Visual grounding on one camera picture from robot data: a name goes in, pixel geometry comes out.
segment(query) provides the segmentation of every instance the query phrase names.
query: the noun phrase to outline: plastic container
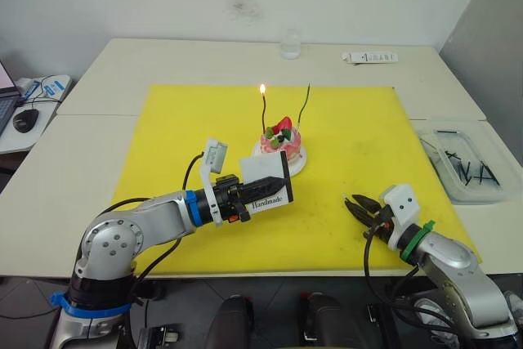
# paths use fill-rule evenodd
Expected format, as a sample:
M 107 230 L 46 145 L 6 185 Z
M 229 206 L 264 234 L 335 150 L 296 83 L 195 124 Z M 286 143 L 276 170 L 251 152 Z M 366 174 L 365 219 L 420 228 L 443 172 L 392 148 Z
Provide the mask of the plastic container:
M 458 204 L 487 204 L 504 200 L 519 190 L 507 165 L 485 160 L 476 144 L 455 129 L 419 135 L 449 197 Z

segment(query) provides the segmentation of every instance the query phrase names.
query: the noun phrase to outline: blue ring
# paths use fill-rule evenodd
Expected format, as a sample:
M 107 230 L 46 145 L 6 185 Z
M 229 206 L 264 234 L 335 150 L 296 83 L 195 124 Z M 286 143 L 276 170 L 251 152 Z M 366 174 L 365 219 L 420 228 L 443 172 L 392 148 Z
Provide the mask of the blue ring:
M 71 306 L 65 299 L 64 294 L 60 292 L 51 295 L 51 304 L 53 306 L 61 306 L 69 315 L 82 319 L 109 318 L 111 316 L 122 315 L 131 309 L 131 304 L 125 304 L 124 306 L 117 306 L 116 308 L 110 308 L 108 310 L 83 310 Z
M 189 204 L 190 213 L 193 216 L 194 226 L 202 226 L 202 217 L 199 215 L 198 199 L 194 191 L 186 191 L 186 203 Z

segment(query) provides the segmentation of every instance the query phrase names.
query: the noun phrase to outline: black mouse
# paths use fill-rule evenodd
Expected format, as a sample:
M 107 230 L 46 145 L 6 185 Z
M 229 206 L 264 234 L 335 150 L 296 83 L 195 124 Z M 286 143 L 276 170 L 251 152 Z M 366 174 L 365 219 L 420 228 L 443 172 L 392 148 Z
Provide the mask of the black mouse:
M 24 110 L 13 118 L 13 127 L 18 132 L 31 131 L 38 119 L 38 110 Z

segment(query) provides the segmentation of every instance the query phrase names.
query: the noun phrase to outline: lit candle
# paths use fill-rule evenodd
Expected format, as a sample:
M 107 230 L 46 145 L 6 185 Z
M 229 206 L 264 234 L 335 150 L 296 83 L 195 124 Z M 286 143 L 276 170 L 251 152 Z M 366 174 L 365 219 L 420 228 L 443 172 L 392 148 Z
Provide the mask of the lit candle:
M 267 107 L 267 103 L 265 103 L 265 84 L 262 83 L 260 85 L 260 93 L 261 93 L 261 98 L 263 99 L 263 112 L 261 112 L 261 126 L 263 127 L 261 133 L 262 134 L 265 134 L 265 109 Z

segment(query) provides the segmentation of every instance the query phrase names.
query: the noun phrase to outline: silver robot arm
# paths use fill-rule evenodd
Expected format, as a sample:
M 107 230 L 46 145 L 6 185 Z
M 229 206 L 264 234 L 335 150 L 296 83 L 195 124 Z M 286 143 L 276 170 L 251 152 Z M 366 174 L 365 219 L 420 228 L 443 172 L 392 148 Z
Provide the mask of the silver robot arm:
M 137 208 L 98 216 L 82 238 L 79 278 L 116 280 L 130 275 L 134 258 L 144 250 L 190 235 L 196 230 L 186 192 L 146 200 Z
M 498 286 L 479 267 L 474 252 L 465 244 L 432 231 L 433 221 L 417 225 L 419 205 L 407 184 L 386 190 L 385 207 L 363 195 L 349 199 L 349 211 L 368 227 L 378 228 L 376 236 L 411 265 L 418 265 L 439 289 L 439 305 L 456 324 L 459 332 L 496 348 L 497 338 L 513 341 L 519 347 L 518 330 Z
M 261 211 L 258 203 L 273 208 L 293 201 L 285 153 L 242 160 L 242 170 L 263 168 L 249 183 L 234 175 L 208 179 L 219 173 L 226 145 L 208 140 L 200 173 L 203 189 L 178 191 L 147 199 L 136 208 L 109 211 L 86 229 L 66 293 L 54 293 L 51 302 L 61 307 L 47 347 L 61 349 L 71 341 L 109 337 L 123 328 L 136 287 L 134 262 L 146 249 L 190 235 L 204 224 L 248 221 Z M 278 203 L 267 203 L 278 196 Z
M 444 301 L 439 304 L 464 335 L 482 340 L 517 334 L 507 301 L 469 247 L 430 232 L 413 259 L 442 291 Z

